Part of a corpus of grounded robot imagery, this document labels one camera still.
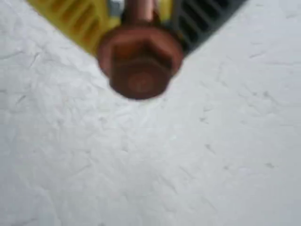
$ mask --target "ridged surface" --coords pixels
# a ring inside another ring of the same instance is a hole
[[[104,0],[28,0],[28,2],[92,55],[95,55],[101,36],[116,25],[107,15]]]
[[[225,23],[246,0],[178,0],[172,29],[182,36],[186,53],[196,49]]]

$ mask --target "white wall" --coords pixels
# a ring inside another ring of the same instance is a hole
[[[301,3],[251,0],[162,98],[115,95],[0,1],[0,226],[301,224]]]

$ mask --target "yellow object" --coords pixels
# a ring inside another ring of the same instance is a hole
[[[108,0],[27,0],[35,9],[67,37],[95,56],[101,37],[120,24],[118,16],[110,16]],[[170,19],[173,0],[159,0],[162,22]]]

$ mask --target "copper screw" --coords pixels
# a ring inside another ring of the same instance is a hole
[[[179,41],[157,24],[156,0],[126,0],[125,21],[101,40],[99,66],[112,88],[127,98],[162,94],[181,67]]]

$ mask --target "hex bolt head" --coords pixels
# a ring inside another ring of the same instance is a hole
[[[152,23],[154,0],[126,3],[128,22],[103,36],[97,60],[119,94],[130,99],[156,97],[180,69],[182,47],[169,31]]]

